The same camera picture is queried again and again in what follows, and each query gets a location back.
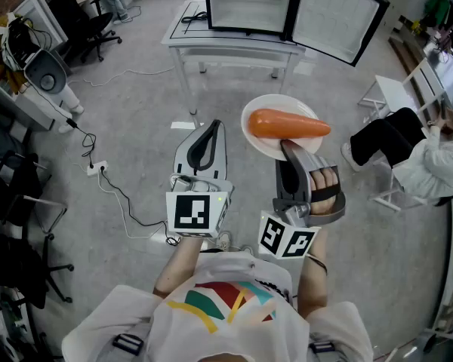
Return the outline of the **white office desk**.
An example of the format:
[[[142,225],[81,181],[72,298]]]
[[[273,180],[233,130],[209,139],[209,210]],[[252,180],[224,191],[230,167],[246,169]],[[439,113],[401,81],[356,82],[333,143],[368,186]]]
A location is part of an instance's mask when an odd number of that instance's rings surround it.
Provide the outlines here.
[[[13,12],[25,19],[31,29],[32,41],[52,53],[64,69],[68,69],[60,55],[68,38],[45,0],[22,0]]]

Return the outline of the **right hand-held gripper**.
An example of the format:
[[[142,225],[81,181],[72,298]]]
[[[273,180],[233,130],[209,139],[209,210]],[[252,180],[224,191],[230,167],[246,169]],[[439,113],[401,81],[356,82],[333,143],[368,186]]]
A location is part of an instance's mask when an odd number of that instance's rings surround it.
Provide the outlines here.
[[[312,190],[310,172],[332,168],[333,161],[310,153],[292,140],[281,140],[284,161],[276,161],[276,197],[272,211],[260,212],[259,253],[277,259],[300,259],[307,255],[322,226],[344,216],[346,197],[341,184]],[[330,213],[311,214],[311,203],[337,196]]]

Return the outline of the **white power strip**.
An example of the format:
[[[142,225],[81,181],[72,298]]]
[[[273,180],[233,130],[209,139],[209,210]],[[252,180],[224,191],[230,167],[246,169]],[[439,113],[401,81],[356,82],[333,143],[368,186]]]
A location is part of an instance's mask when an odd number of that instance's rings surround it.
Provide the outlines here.
[[[89,164],[87,166],[86,173],[88,176],[97,176],[98,174],[102,174],[102,172],[106,172],[108,169],[107,161],[100,161],[97,163]]]

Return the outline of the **orange carrot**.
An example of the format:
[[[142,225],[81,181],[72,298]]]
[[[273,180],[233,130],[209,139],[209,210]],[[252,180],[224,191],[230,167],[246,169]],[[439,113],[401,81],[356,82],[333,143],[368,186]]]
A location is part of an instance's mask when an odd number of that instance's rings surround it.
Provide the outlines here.
[[[324,137],[331,127],[324,121],[283,112],[276,109],[258,109],[248,119],[248,130],[258,138],[301,139]]]

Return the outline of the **white printed t-shirt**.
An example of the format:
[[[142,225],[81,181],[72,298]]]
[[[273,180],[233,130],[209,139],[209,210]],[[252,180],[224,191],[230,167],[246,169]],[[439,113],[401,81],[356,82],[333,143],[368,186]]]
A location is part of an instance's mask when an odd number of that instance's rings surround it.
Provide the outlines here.
[[[165,299],[119,285],[62,342],[66,362],[200,362],[221,354],[246,362],[372,362],[355,305],[341,302],[306,319],[280,266],[247,253],[203,253],[194,275]],[[122,333],[144,341],[138,356],[112,345]],[[314,354],[311,342],[336,352]]]

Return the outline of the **metal frame chair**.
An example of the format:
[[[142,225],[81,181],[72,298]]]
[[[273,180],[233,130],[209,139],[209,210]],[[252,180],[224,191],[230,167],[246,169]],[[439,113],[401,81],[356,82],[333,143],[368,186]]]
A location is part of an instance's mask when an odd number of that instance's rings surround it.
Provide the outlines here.
[[[36,205],[56,207],[60,210],[50,227],[45,228],[41,221],[39,227],[43,233],[53,239],[53,230],[67,212],[68,207],[64,203],[51,201],[43,198],[44,187],[47,184],[39,178],[38,170],[46,172],[48,169],[39,163],[36,153],[20,155],[8,151],[0,160],[0,172],[12,158],[17,158],[20,164],[13,170],[10,180],[0,176],[0,222],[9,222],[18,227],[25,227],[31,215],[37,215]]]

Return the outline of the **person's left forearm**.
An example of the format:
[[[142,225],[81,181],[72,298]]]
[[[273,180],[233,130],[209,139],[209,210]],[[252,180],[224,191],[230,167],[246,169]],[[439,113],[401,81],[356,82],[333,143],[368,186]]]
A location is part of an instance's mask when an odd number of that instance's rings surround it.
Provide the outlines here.
[[[165,299],[193,276],[202,244],[202,238],[186,237],[180,240],[155,283],[153,295]]]

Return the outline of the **white folding chair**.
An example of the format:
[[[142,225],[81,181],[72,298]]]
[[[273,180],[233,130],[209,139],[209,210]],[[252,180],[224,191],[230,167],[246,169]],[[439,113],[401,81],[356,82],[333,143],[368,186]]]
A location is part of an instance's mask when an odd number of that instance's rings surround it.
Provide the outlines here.
[[[421,94],[422,105],[419,109],[414,107],[414,100],[406,89],[411,81],[415,82]],[[381,92],[382,98],[380,100],[366,96],[375,86]],[[373,85],[366,91],[365,96],[357,105],[371,109],[370,116],[364,120],[366,123],[374,118],[386,118],[388,115],[403,108],[409,108],[417,115],[421,115],[430,105],[440,100],[444,93],[445,88],[442,82],[427,58],[423,58],[404,81],[376,75]]]
[[[369,201],[396,213],[428,205],[434,206],[438,203],[438,198],[420,198],[416,195],[406,193],[399,181],[395,178],[392,168],[385,157],[374,158],[369,164],[383,168],[388,174],[387,188],[381,192],[370,194],[368,196]]]

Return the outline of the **person's right forearm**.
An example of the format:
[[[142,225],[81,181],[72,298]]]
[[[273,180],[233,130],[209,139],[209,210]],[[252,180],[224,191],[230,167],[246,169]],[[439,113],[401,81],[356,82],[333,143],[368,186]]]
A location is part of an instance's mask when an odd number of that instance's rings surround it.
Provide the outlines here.
[[[308,254],[320,258],[326,264],[326,246],[328,231],[320,229]],[[308,262],[304,257],[297,289],[297,312],[306,319],[312,312],[327,306],[327,275],[320,271],[317,275],[308,274]]]

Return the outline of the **white floor fan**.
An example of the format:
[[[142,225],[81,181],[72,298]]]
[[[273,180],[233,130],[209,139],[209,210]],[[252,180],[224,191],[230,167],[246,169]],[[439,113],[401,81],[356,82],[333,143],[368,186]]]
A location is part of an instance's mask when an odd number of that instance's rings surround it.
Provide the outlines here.
[[[57,121],[58,131],[67,133],[78,127],[72,116],[84,112],[84,107],[66,81],[66,73],[57,59],[32,41],[31,29],[25,19],[9,12],[8,24],[0,27],[2,59],[13,71],[21,71],[26,88],[35,95],[31,101]]]

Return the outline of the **black office chair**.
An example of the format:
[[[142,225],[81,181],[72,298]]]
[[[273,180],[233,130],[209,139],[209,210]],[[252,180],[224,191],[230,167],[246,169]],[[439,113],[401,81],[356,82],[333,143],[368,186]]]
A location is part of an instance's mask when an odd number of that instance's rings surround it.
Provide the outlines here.
[[[111,41],[122,43],[115,31],[105,32],[112,22],[112,13],[90,17],[76,0],[51,0],[48,6],[67,37],[66,51],[62,54],[66,64],[70,64],[76,57],[85,63],[93,50],[96,51],[98,60],[103,62],[101,45]]]

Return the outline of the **white plate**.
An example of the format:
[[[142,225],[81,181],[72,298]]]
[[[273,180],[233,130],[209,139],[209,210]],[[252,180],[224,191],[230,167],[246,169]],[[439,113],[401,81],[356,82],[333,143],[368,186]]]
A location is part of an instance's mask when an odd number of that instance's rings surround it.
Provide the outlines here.
[[[241,128],[246,140],[259,152],[266,156],[284,161],[279,139],[258,138],[250,133],[248,129],[248,119],[251,113],[258,109],[275,109],[283,112],[290,112],[308,118],[319,120],[317,114],[306,104],[293,97],[283,94],[266,94],[251,100],[242,110]]]

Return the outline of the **brown wooden boards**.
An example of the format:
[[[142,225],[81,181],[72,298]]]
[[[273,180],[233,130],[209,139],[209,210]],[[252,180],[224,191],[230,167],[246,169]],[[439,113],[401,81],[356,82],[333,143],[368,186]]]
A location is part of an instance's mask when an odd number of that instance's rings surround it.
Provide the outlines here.
[[[421,43],[411,33],[402,36],[391,35],[388,43],[394,50],[407,75],[410,75],[407,86],[414,91],[414,108],[426,115],[428,103],[433,97],[433,88],[427,71],[427,61]]]

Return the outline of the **white table with black lines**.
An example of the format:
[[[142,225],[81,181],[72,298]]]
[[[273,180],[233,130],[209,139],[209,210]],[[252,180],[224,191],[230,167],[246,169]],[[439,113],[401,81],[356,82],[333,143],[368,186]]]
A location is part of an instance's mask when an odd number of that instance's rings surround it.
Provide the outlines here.
[[[277,78],[283,71],[280,94],[286,94],[294,68],[304,58],[304,46],[281,41],[274,35],[219,31],[208,28],[205,21],[195,20],[184,23],[184,17],[191,17],[206,9],[205,0],[184,2],[162,38],[173,60],[174,70],[180,82],[181,98],[188,112],[197,114],[197,100],[186,77],[185,64],[196,63],[204,74],[211,63],[258,66],[272,69]]]

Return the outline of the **green jacket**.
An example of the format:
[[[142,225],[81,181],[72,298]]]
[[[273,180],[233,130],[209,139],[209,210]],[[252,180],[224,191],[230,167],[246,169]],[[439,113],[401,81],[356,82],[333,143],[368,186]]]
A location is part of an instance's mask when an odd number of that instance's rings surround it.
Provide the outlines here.
[[[423,22],[433,28],[445,23],[451,10],[451,0],[428,0],[424,6]]]

